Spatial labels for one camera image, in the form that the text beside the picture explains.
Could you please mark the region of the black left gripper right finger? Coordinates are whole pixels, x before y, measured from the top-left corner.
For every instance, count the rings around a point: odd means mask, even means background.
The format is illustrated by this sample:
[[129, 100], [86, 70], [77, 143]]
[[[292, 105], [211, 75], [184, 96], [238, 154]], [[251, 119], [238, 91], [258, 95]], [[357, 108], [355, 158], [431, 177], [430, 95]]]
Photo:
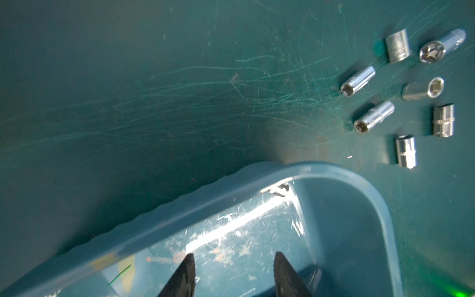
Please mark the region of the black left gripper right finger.
[[277, 297], [311, 297], [312, 294], [285, 255], [276, 252], [273, 273]]

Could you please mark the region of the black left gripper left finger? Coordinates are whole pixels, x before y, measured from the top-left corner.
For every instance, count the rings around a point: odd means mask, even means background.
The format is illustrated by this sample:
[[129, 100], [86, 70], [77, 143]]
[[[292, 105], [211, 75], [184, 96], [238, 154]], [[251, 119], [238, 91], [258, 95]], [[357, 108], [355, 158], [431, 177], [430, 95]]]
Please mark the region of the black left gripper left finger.
[[163, 287], [158, 297], [193, 297], [195, 286], [195, 260], [193, 253], [189, 253]]

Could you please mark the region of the teal plastic storage box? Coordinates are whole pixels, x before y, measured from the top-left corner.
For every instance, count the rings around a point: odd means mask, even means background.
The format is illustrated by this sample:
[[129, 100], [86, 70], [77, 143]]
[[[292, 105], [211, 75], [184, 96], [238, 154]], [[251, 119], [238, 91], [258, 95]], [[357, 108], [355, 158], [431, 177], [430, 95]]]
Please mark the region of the teal plastic storage box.
[[329, 163], [261, 162], [51, 259], [5, 297], [155, 297], [188, 254], [198, 297], [272, 297], [285, 255], [313, 296], [400, 297], [388, 207]]

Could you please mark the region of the chrome socket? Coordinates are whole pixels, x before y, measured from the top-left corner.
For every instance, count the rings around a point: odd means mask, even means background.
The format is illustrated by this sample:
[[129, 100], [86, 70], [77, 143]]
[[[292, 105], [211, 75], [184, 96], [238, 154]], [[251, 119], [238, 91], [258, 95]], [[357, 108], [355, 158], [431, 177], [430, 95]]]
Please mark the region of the chrome socket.
[[340, 92], [346, 97], [353, 96], [360, 91], [368, 82], [376, 75], [376, 70], [373, 66], [368, 66], [353, 74], [344, 83], [341, 84]]
[[417, 166], [415, 138], [413, 135], [402, 135], [395, 138], [397, 159], [400, 167], [413, 169]]
[[385, 45], [391, 64], [399, 63], [411, 55], [406, 29], [388, 35], [385, 38]]
[[395, 105], [390, 101], [381, 101], [373, 106], [363, 116], [354, 122], [357, 132], [367, 133], [379, 125], [395, 111]]
[[466, 31], [456, 28], [438, 40], [426, 43], [419, 50], [419, 60], [431, 64], [440, 61], [447, 54], [457, 50], [466, 40]]
[[435, 106], [433, 108], [433, 129], [432, 133], [436, 137], [451, 137], [454, 134], [454, 104]]
[[402, 91], [403, 100], [435, 99], [441, 95], [445, 87], [445, 81], [441, 77], [424, 82], [406, 84]]

